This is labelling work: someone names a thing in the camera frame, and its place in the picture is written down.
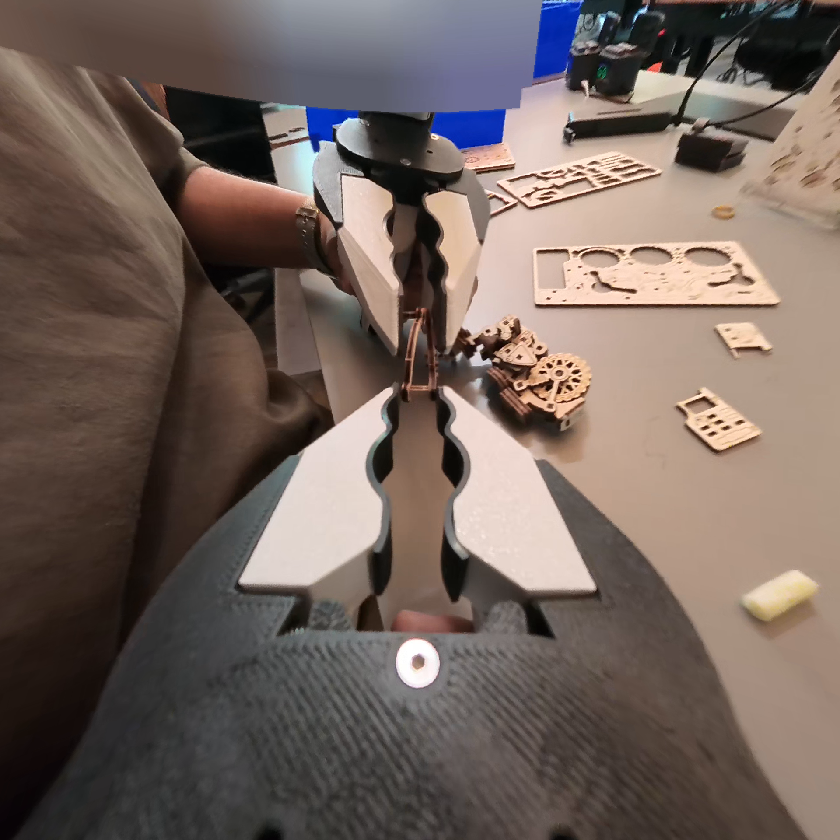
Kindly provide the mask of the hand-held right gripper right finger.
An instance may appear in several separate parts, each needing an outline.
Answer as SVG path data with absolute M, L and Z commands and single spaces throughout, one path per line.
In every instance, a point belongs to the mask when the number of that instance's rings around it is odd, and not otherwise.
M 599 596 L 593 573 L 525 447 L 452 387 L 436 396 L 444 506 L 440 570 L 451 602 L 483 624 L 500 603 Z

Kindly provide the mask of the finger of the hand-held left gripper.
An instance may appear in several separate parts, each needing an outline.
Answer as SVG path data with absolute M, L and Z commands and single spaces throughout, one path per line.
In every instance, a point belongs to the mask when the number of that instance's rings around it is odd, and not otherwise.
M 455 345 L 475 294 L 481 243 L 466 195 L 440 191 L 427 194 L 423 204 L 439 229 L 430 255 L 441 258 L 444 266 L 434 318 L 437 348 L 446 354 Z
M 394 245 L 386 222 L 393 197 L 359 175 L 341 176 L 339 252 L 369 326 L 396 355 L 402 336 L 403 286 L 393 265 Z

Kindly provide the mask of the small wooden puzzle part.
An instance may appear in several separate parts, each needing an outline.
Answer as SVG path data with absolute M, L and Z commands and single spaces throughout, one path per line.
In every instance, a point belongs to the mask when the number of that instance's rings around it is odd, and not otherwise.
M 409 403 L 416 396 L 426 395 L 436 398 L 438 390 L 438 349 L 433 314 L 428 308 L 416 308 L 408 312 L 411 328 L 406 341 L 404 354 L 404 376 L 401 387 L 401 397 Z M 424 382 L 416 380 L 417 346 L 421 337 L 425 339 L 425 356 L 423 357 L 426 379 Z

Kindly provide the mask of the metal wristwatch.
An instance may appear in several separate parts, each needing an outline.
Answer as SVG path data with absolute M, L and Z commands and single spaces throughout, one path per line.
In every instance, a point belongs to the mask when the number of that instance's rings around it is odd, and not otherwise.
M 335 280 L 336 234 L 330 221 L 321 213 L 312 196 L 306 196 L 297 208 L 297 236 L 308 267 Z

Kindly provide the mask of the blue plastic crate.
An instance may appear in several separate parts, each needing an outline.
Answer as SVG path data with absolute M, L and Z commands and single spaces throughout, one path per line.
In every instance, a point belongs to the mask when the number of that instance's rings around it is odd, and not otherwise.
M 320 143 L 333 140 L 333 127 L 346 119 L 358 117 L 357 111 L 305 108 L 308 137 L 311 147 L 318 152 Z M 452 141 L 461 150 L 503 141 L 506 110 L 469 112 L 437 112 L 431 131 Z
M 542 1 L 533 82 L 561 77 L 581 15 L 582 1 Z

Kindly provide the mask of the dark brown wooden sheet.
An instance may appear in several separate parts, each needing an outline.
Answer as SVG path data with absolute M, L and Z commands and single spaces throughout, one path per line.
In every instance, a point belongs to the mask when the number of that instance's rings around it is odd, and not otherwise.
M 517 164 L 504 142 L 462 150 L 462 155 L 465 168 L 477 174 L 510 171 Z

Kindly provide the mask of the wooden mechanical gear model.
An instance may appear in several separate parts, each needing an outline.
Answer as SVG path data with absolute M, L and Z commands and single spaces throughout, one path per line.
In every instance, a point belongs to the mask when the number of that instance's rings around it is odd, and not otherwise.
M 520 424 L 540 420 L 562 433 L 582 415 L 592 385 L 590 365 L 572 353 L 552 353 L 517 316 L 474 333 L 460 330 L 452 351 L 489 363 L 491 392 Z

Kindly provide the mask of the wooden sheet with round holes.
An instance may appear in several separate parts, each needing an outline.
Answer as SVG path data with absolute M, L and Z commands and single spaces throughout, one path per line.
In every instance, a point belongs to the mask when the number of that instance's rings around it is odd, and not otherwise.
M 532 252 L 539 308 L 776 307 L 781 303 L 738 242 L 549 246 Z

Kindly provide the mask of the long black bar device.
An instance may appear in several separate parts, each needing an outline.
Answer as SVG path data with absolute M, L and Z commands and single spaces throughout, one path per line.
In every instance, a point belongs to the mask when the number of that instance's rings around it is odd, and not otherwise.
M 671 112 L 623 112 L 605 116 L 576 117 L 569 113 L 562 139 L 571 145 L 577 140 L 599 139 L 623 135 L 659 133 L 674 124 Z

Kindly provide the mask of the openwork wooden puzzle sheet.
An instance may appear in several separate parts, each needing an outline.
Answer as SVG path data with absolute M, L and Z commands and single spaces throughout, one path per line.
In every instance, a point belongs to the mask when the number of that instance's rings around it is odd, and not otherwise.
M 661 173 L 651 164 L 612 151 L 504 178 L 497 186 L 526 208 L 537 209 L 651 179 Z

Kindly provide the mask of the black battery charger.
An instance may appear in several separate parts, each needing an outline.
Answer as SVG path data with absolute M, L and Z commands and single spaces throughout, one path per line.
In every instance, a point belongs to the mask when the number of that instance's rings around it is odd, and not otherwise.
M 565 82 L 571 91 L 593 89 L 595 76 L 601 64 L 604 45 L 594 41 L 584 41 L 572 45 L 568 56 Z
M 594 91 L 605 98 L 631 96 L 643 57 L 643 51 L 637 45 L 622 43 L 605 46 L 595 70 Z

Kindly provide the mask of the small slotted wooden offcut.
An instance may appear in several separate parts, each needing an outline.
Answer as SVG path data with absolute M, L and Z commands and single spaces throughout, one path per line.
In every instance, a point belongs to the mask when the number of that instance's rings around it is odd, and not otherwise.
M 676 407 L 685 417 L 685 427 L 711 450 L 721 453 L 759 438 L 762 429 L 706 387 Z

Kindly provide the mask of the small black box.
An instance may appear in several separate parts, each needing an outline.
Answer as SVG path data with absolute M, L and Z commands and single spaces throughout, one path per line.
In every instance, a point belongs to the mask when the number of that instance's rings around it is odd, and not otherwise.
M 748 142 L 743 136 L 720 131 L 708 119 L 697 119 L 680 136 L 675 163 L 703 172 L 726 172 L 743 162 Z

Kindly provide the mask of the small square wooden offcut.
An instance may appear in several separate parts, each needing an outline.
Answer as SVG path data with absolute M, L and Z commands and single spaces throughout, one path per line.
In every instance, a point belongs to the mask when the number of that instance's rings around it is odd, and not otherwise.
M 719 323 L 715 325 L 714 331 L 735 360 L 740 358 L 743 351 L 769 354 L 773 350 L 772 343 L 753 322 Z

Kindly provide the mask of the printed instruction booklet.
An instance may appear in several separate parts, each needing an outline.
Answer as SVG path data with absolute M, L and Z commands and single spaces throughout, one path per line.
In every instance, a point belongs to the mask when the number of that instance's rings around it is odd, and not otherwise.
M 839 227 L 839 55 L 741 189 L 782 212 Z

